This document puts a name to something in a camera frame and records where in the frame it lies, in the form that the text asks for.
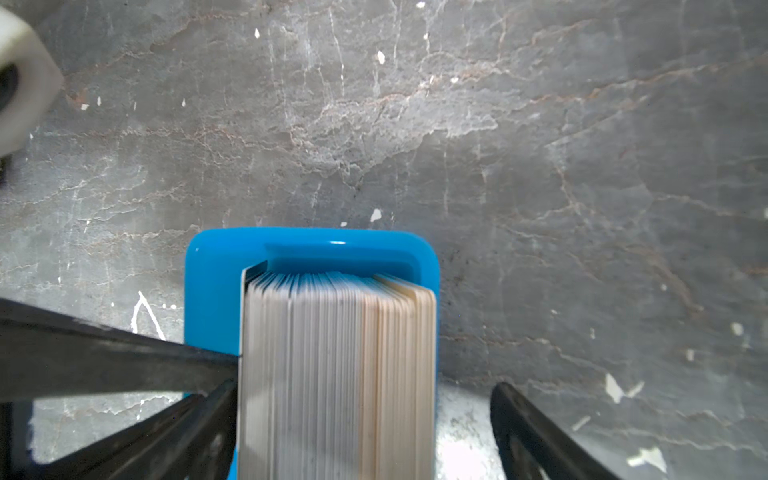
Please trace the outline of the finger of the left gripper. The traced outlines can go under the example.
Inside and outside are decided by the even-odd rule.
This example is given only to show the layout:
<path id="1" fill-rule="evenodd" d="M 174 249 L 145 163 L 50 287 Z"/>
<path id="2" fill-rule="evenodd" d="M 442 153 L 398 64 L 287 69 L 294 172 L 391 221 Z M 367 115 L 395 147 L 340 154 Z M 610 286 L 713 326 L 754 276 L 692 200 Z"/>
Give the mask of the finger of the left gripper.
<path id="1" fill-rule="evenodd" d="M 109 393 L 207 393 L 236 356 L 149 338 L 3 299 L 1 401 Z"/>

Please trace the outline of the blue card box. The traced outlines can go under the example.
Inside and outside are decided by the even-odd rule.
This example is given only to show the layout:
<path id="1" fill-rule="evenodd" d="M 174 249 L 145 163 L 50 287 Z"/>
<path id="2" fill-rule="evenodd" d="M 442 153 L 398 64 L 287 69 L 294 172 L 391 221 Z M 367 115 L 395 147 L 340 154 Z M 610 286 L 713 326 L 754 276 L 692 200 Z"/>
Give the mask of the blue card box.
<path id="1" fill-rule="evenodd" d="M 242 297 L 245 272 L 264 265 L 280 273 L 388 274 L 431 289 L 437 299 L 436 253 L 407 232 L 309 228 L 232 228 L 196 235 L 185 262 L 187 343 L 236 356 L 237 440 Z M 237 440 L 230 477 L 237 475 Z"/>

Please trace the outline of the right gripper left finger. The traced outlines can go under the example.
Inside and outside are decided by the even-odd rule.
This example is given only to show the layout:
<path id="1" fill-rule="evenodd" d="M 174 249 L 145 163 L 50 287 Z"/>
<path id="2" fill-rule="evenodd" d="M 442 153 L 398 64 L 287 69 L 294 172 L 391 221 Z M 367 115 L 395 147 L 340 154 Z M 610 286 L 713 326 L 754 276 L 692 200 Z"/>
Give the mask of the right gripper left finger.
<path id="1" fill-rule="evenodd" d="M 37 479 L 226 479 L 236 444 L 237 382 L 40 466 Z"/>

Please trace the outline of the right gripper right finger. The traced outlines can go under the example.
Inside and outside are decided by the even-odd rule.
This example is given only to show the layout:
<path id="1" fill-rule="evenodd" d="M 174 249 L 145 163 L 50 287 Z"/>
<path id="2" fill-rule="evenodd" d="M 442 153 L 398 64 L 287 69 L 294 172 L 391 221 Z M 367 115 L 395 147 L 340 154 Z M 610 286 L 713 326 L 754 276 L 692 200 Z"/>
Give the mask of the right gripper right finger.
<path id="1" fill-rule="evenodd" d="M 618 479 L 507 382 L 492 390 L 490 422 L 508 479 Z"/>

